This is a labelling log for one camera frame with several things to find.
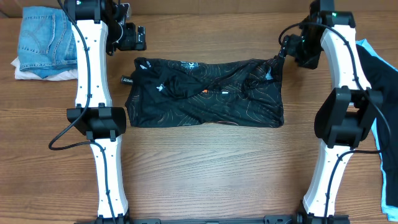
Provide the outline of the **black printed cycling jersey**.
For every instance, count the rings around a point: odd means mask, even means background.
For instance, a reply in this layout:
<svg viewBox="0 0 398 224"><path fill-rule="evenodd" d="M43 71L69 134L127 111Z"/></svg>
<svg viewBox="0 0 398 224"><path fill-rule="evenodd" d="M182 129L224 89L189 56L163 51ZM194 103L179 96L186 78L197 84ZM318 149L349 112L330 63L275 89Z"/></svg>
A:
<svg viewBox="0 0 398 224"><path fill-rule="evenodd" d="M284 59L278 56L221 64L139 57L134 65L125 102L131 126L284 124Z"/></svg>

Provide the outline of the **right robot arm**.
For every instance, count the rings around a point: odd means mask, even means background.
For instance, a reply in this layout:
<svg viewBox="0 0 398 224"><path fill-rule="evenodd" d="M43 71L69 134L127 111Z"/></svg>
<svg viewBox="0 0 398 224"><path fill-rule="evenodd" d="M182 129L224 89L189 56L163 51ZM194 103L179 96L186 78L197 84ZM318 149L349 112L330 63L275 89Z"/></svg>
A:
<svg viewBox="0 0 398 224"><path fill-rule="evenodd" d="M291 56L298 66L316 69L324 53L332 91L318 110L314 131L319 153L312 181L294 215L268 215L266 223L349 223L335 215L335 199L350 157L369 134L381 112L383 96L372 90L356 48L356 23L352 12L336 11L333 1L316 0L310 14L296 25L300 35L281 32L279 58Z"/></svg>

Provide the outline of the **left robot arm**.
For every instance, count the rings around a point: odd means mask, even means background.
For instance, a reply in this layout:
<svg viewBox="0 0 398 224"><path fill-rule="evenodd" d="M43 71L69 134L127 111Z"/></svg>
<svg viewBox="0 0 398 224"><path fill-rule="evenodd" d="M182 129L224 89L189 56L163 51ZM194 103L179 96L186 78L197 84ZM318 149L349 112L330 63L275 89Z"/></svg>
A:
<svg viewBox="0 0 398 224"><path fill-rule="evenodd" d="M129 22L130 5L114 1L65 1L63 10L75 37L78 90L67 119L86 137L96 166L98 211L95 223L130 223L121 165L124 108L113 106L106 57L116 50L145 50L146 29Z"/></svg>

